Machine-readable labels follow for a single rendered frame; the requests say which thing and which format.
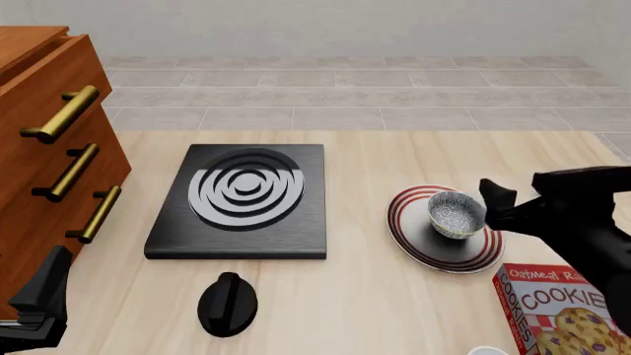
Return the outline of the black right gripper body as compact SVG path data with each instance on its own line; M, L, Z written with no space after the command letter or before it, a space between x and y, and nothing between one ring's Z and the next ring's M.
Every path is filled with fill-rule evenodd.
M611 249L617 245L613 196L540 196L512 207L489 207L493 230L534 236L550 247L577 245Z

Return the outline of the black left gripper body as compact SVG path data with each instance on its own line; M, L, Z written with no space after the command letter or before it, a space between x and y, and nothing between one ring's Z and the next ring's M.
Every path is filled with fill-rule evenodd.
M25 313L17 320L0 320L0 351L55 348L67 327L67 319L46 313Z

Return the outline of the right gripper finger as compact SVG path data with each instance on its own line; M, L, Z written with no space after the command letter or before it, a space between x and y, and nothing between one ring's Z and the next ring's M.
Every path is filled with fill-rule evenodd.
M486 206L485 221L487 223L495 221L498 215L515 206L518 192L504 188L491 179L481 179L478 190Z
M531 187L546 196L569 196L579 192L605 194L609 192L607 180L613 171L615 168L595 167L535 173Z

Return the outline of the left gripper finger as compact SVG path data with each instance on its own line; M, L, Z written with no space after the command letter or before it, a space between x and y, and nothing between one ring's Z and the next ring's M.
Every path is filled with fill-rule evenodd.
M67 322L66 287L73 254L56 246L34 276L8 304L18 311L17 324L41 325L48 319Z

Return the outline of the patterned black bowl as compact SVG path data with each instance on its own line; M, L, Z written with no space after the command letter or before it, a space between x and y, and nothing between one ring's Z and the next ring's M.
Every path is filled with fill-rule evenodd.
M460 191L433 194L427 209L432 227L448 239L468 239L485 227L485 207Z

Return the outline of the white plate with red rings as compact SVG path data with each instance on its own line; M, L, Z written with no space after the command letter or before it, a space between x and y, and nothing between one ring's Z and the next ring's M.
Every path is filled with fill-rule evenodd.
M434 194L450 190L425 184L400 191L386 208L388 232L408 256L429 268L451 274L484 271L503 256L505 238L487 227L463 240L438 233L428 215L428 201Z

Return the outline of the flat black stove plate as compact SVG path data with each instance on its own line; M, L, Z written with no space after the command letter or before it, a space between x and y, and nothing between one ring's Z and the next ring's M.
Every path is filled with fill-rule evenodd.
M325 259L324 147L193 144L148 259Z

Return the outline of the round black stove knob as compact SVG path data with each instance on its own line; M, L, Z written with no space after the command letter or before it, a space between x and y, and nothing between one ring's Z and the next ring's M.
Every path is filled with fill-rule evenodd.
M246 330L258 309L256 292L234 272L224 272L201 295L197 315L203 329L226 338Z

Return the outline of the oatmeal cookies box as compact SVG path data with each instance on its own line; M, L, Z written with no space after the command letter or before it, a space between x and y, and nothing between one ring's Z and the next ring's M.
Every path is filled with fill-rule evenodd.
M520 355L631 355L605 297L570 266L505 263L492 282Z

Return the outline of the wooden drawer standing open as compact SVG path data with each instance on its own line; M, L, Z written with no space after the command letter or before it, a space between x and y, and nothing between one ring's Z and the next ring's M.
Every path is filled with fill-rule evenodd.
M75 120L54 144L23 138L20 129L43 126L66 104L61 94L81 91L87 85L98 88L100 95L84 116L111 93L105 70L87 35L48 40L21 63L0 73L0 204L11 200L48 164L81 120Z

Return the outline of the wooden cabinet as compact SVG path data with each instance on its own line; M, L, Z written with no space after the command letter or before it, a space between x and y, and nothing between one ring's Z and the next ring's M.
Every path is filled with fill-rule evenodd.
M0 320L50 251L93 241L131 171L87 35L0 26Z

